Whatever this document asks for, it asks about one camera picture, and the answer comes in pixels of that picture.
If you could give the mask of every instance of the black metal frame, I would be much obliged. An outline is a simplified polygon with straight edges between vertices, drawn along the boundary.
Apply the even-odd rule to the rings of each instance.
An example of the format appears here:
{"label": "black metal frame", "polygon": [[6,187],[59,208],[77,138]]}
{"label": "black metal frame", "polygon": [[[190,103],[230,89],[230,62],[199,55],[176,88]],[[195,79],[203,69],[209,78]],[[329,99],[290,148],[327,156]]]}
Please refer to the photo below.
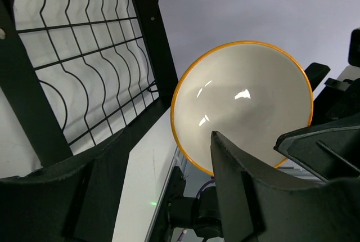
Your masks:
{"label": "black metal frame", "polygon": [[[133,121],[131,121],[130,123],[125,122],[128,128],[127,132],[129,132],[130,135],[135,136],[135,138],[132,138],[133,143],[131,147],[126,147],[126,149],[124,149],[126,150],[124,151],[124,153],[129,153],[131,149],[136,145],[136,143],[141,139],[141,137],[170,107],[171,98],[175,90],[176,84],[178,82],[178,79],[173,64],[169,43],[166,37],[164,24],[161,19],[158,0],[132,0],[132,1],[139,21],[141,32],[143,35],[143,40],[145,43],[148,58],[150,60],[152,72],[154,74],[155,83],[154,82],[149,83],[148,87],[146,87],[145,89],[140,88],[140,92],[136,96],[132,96],[129,91],[131,99],[128,102],[126,102],[123,105],[119,103],[119,108],[113,111],[111,114],[106,114],[103,109],[105,115],[105,118],[103,120],[93,125],[93,127],[89,127],[89,125],[87,125],[88,128],[87,132],[81,133],[76,139],[68,142],[63,134],[65,125],[61,128],[60,125],[58,124],[58,121],[50,107],[50,104],[41,86],[41,83],[48,86],[51,86],[51,84],[39,80],[35,71],[57,64],[62,66],[63,63],[76,58],[83,59],[84,63],[86,64],[84,57],[86,57],[87,55],[91,55],[96,52],[101,54],[103,50],[106,50],[108,48],[115,49],[115,47],[120,44],[127,45],[127,43],[130,41],[136,42],[141,37],[135,37],[134,39],[131,39],[129,41],[125,40],[124,42],[119,42],[119,43],[114,43],[114,41],[111,39],[112,40],[111,46],[99,48],[97,44],[98,47],[97,50],[87,53],[82,53],[73,30],[73,27],[76,26],[90,25],[90,27],[92,28],[92,25],[94,24],[104,23],[107,25],[110,22],[119,22],[121,28],[121,23],[120,23],[121,21],[129,20],[131,22],[131,20],[136,19],[136,17],[130,16],[128,13],[129,18],[125,18],[125,19],[119,18],[118,16],[117,19],[106,20],[104,16],[103,21],[91,22],[90,19],[88,18],[88,22],[86,23],[72,24],[69,20],[66,9],[65,14],[67,20],[69,21],[68,24],[59,25],[59,26],[47,26],[42,16],[42,10],[44,9],[46,4],[46,0],[44,0],[43,7],[40,11],[40,16],[43,21],[44,27],[16,31],[13,12],[12,12],[12,6],[14,0],[0,0],[0,28],[2,28],[6,33],[6,38],[4,40],[0,40],[0,59],[1,59],[0,86],[4,94],[6,95],[11,107],[13,108],[32,147],[37,153],[42,166],[47,167],[57,162],[60,162],[66,158],[71,157],[73,155],[70,150],[71,144],[73,144],[75,141],[77,141],[87,133],[91,133],[91,130],[94,127],[100,125],[102,122],[107,121],[108,118],[117,111],[122,112],[122,108],[124,107],[124,105],[130,104],[131,102],[132,104],[134,104],[133,98],[137,96],[142,96],[143,91],[158,92],[159,98],[153,101],[153,103],[151,103],[149,106],[147,106],[141,114],[137,114],[136,115],[137,117]],[[51,36],[49,34],[50,30],[60,29],[60,28],[71,29],[75,41],[78,45],[80,55],[70,57],[68,59],[60,59],[59,55],[56,53],[56,48],[54,47],[54,44],[52,43],[51,40]],[[19,34],[32,33],[38,31],[44,31],[48,34],[54,52],[58,58],[58,61],[51,62],[43,66],[33,67],[27,56],[26,49],[19,37]],[[76,75],[67,72],[64,68],[63,70],[67,74],[72,75],[81,83],[81,80],[78,79]],[[52,87],[52,89],[54,89],[61,97],[61,94],[59,93],[59,91],[56,90],[55,87]]]}

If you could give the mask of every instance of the white plate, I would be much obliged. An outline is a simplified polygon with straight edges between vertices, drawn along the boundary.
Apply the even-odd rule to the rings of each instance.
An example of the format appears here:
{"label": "white plate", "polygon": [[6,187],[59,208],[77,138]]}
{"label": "white plate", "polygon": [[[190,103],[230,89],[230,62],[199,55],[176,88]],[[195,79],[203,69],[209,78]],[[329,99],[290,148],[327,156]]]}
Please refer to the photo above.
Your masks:
{"label": "white plate", "polygon": [[219,46],[197,59],[175,90],[171,123],[187,159],[213,175],[210,135],[219,131],[249,154],[278,167],[277,138],[311,123],[313,95],[300,65],[263,42]]}

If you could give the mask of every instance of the purple cable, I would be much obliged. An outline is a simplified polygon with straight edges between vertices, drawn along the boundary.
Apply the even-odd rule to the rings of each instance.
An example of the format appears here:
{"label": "purple cable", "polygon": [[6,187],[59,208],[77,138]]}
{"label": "purple cable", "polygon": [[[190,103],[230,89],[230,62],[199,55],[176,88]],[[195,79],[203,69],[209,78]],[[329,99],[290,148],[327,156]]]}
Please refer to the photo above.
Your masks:
{"label": "purple cable", "polygon": [[[210,184],[215,183],[215,179],[212,178],[211,180],[209,180],[208,182],[206,182],[205,184],[202,185],[202,187],[199,189],[199,191],[196,194],[196,198],[200,197],[200,194],[204,191],[204,189],[209,186]],[[182,242],[182,239],[184,238],[185,234],[186,234],[186,229],[183,229],[181,234],[179,235],[179,238],[177,240],[177,242]]]}

